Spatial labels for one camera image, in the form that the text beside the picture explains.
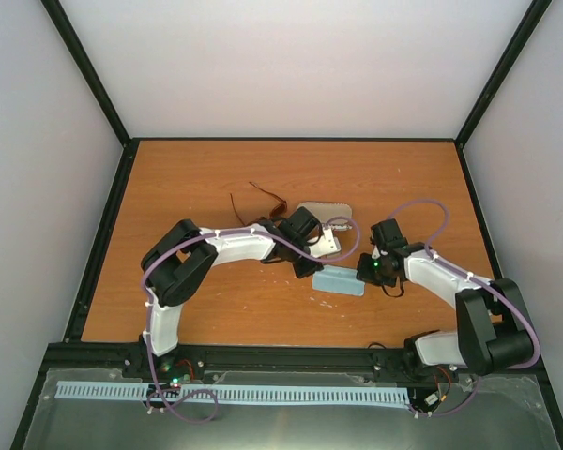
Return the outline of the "blue cleaning cloth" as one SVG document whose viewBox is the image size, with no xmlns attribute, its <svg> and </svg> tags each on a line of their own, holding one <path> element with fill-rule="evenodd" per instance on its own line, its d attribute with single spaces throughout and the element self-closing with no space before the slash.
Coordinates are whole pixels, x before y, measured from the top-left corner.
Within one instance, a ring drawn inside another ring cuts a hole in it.
<svg viewBox="0 0 563 450">
<path fill-rule="evenodd" d="M 357 278 L 357 270 L 335 265 L 325 265 L 312 276 L 312 288 L 319 292 L 361 297 L 365 283 Z"/>
</svg>

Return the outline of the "flag pattern glasses case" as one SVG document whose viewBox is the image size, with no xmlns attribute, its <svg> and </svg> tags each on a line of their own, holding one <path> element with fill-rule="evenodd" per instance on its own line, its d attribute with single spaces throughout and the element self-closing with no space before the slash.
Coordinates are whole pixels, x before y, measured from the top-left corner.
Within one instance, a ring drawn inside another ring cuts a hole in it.
<svg viewBox="0 0 563 450">
<path fill-rule="evenodd" d="M 353 210 L 348 203 L 306 201 L 297 205 L 308 210 L 323 226 L 330 226 L 334 231 L 348 231 L 354 228 Z"/>
</svg>

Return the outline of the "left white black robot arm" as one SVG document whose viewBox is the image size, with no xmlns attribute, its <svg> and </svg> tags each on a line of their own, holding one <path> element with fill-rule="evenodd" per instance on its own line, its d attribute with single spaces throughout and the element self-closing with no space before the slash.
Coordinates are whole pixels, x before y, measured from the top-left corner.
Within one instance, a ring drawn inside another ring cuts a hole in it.
<svg viewBox="0 0 563 450">
<path fill-rule="evenodd" d="M 304 207 L 289 218 L 262 218 L 232 229 L 179 221 L 141 261 L 147 296 L 145 368 L 160 378 L 175 370 L 182 308 L 211 268 L 241 261 L 289 262 L 297 278 L 308 277 L 323 268 L 312 251 L 323 235 L 324 225 Z"/>
</svg>

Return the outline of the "brown tinted sunglasses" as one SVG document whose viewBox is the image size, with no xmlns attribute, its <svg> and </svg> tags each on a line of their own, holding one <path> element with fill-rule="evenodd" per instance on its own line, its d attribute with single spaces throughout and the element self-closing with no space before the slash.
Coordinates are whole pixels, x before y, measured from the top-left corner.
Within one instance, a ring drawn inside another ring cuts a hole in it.
<svg viewBox="0 0 563 450">
<path fill-rule="evenodd" d="M 283 217 L 288 210 L 288 202 L 280 194 L 262 187 L 254 181 L 248 182 L 254 194 L 241 197 L 236 200 L 236 195 L 229 193 L 229 201 L 237 222 L 242 225 L 250 225 L 260 220 Z"/>
</svg>

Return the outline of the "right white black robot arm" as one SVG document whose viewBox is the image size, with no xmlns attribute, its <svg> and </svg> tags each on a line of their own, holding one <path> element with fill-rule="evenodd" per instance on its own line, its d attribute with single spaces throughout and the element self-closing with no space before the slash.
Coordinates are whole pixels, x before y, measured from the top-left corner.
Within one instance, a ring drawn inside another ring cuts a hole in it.
<svg viewBox="0 0 563 450">
<path fill-rule="evenodd" d="M 404 295 L 405 283 L 418 285 L 456 314 L 455 331 L 425 332 L 404 342 L 408 365 L 454 366 L 484 376 L 539 362 L 540 342 L 514 281 L 479 277 L 424 243 L 408 242 L 394 218 L 373 225 L 370 241 L 373 251 L 358 260 L 358 280 L 385 295 L 397 288 L 395 298 Z"/>
</svg>

